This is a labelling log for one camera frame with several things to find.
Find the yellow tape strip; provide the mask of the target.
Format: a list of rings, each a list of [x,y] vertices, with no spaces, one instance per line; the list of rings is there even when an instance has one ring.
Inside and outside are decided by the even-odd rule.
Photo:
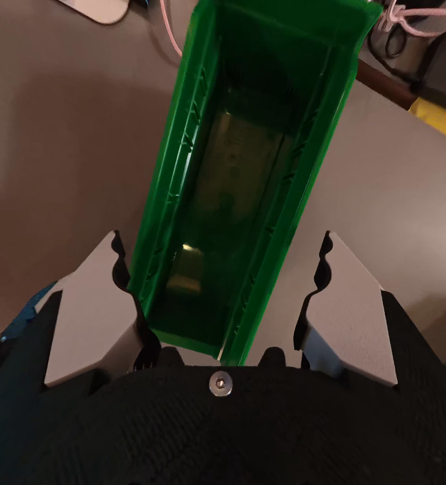
[[[418,98],[408,112],[446,136],[446,110],[444,108]]]

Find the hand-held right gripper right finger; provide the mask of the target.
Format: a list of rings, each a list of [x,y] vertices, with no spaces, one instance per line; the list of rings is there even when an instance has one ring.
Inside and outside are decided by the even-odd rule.
[[[335,232],[324,235],[313,281],[293,334],[301,366],[331,378],[352,371],[396,386],[383,288]]]

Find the white flat stand base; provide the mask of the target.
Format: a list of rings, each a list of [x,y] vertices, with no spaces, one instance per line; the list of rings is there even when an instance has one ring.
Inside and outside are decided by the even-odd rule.
[[[129,1],[58,1],[101,25],[114,25],[127,13]]]

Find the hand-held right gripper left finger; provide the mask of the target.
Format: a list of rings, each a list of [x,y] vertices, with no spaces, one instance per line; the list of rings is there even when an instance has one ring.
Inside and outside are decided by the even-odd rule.
[[[118,231],[111,231],[71,274],[44,296],[61,300],[44,378],[52,387],[93,370],[110,379],[155,367],[160,341],[128,290],[130,275]]]

